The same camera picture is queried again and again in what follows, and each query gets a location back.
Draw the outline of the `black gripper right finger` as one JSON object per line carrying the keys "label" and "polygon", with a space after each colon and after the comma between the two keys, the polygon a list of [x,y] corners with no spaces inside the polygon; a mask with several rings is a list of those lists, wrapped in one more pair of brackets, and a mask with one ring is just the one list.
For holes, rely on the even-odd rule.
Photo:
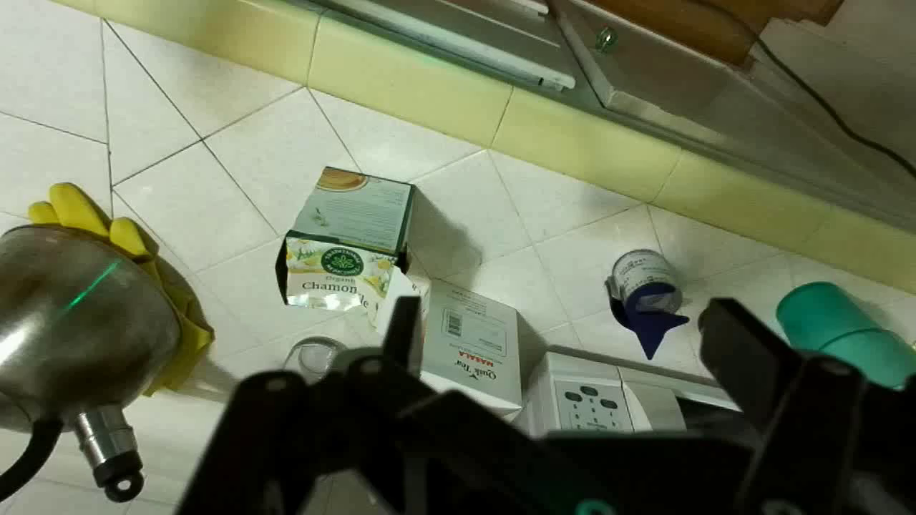
{"label": "black gripper right finger", "polygon": [[713,297],[700,363],[757,430],[737,515],[916,515],[913,380],[790,349],[747,307]]}

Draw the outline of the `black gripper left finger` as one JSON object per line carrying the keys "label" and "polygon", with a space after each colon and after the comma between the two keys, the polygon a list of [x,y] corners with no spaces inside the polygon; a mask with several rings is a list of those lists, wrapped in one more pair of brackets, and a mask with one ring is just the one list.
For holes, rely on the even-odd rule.
{"label": "black gripper left finger", "polygon": [[394,515],[527,515],[523,437],[408,370],[418,297],[381,349],[340,351],[317,384],[271,370],[238,384],[176,515],[297,515],[317,482],[354,472]]}

